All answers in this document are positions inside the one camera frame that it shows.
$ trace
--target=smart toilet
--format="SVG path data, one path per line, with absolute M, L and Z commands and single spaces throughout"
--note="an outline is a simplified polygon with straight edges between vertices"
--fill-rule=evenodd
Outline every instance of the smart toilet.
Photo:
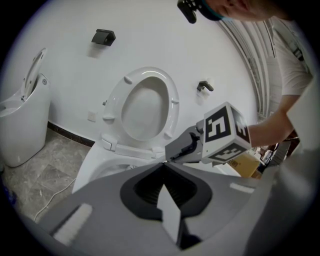
M 0 158 L 10 167 L 22 165 L 45 145 L 50 83 L 39 70 L 46 54 L 43 48 L 32 60 L 22 87 L 0 102 Z
M 105 104 L 101 139 L 85 157 L 72 192 L 98 178 L 163 162 L 178 115 L 178 91 L 165 71 L 143 67 L 126 74 Z

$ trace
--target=toilet bowl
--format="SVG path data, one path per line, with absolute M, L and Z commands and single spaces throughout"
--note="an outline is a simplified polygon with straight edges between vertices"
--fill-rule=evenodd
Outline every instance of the toilet bowl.
M 44 48 L 34 57 L 22 87 L 0 102 L 0 158 L 10 167 L 22 165 L 45 145 L 50 83 L 39 70 L 46 54 Z
M 163 162 L 178 115 L 178 91 L 166 72 L 143 67 L 125 75 L 105 104 L 101 139 L 85 157 L 72 192 L 98 178 Z

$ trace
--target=man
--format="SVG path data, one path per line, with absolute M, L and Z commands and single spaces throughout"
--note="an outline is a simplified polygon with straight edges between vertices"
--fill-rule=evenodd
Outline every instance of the man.
M 313 78 L 308 45 L 298 25 L 271 0 L 202 1 L 218 19 L 229 17 L 253 22 L 271 18 L 273 42 L 282 76 L 282 98 L 277 111 L 264 122 L 250 126 L 249 132 L 253 147 L 282 142 L 294 129 L 287 111 Z

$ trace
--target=floor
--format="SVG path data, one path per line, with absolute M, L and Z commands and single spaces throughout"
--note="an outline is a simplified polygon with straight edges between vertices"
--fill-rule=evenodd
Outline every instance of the floor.
M 90 147 L 47 129 L 42 150 L 21 166 L 4 167 L 3 183 L 17 194 L 16 210 L 33 220 L 53 194 L 77 177 L 89 150 Z M 36 222 L 56 203 L 70 195 L 73 185 L 56 195 Z

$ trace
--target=shirt sleeve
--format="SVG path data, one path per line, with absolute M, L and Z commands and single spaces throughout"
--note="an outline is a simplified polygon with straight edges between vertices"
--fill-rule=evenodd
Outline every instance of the shirt sleeve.
M 312 75 L 276 30 L 273 31 L 273 42 L 282 76 L 282 95 L 301 95 L 312 80 Z

